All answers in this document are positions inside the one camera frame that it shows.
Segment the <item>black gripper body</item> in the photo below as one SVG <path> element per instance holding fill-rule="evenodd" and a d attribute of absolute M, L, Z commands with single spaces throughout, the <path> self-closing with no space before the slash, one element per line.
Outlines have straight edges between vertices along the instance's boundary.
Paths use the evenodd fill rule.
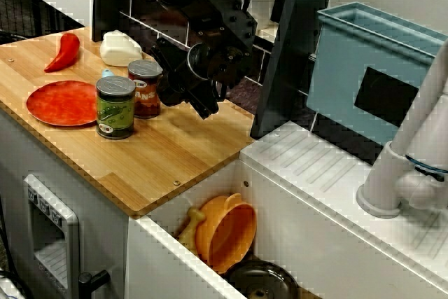
<path fill-rule="evenodd" d="M 210 48 L 197 43 L 184 50 L 159 38 L 151 55 L 162 67 L 163 80 L 174 90 L 192 90 L 206 82 L 233 88 L 251 71 L 251 51 L 237 46 Z"/>

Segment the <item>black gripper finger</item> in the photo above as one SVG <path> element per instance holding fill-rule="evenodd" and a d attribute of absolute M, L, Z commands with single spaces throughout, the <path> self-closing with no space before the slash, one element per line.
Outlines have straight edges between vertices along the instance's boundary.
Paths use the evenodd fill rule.
<path fill-rule="evenodd" d="M 158 82 L 158 97 L 165 106 L 190 103 L 186 81 L 180 74 L 163 74 Z"/>
<path fill-rule="evenodd" d="M 204 81 L 190 90 L 190 104 L 202 119 L 207 119 L 218 112 L 218 102 L 213 88 L 211 81 Z"/>

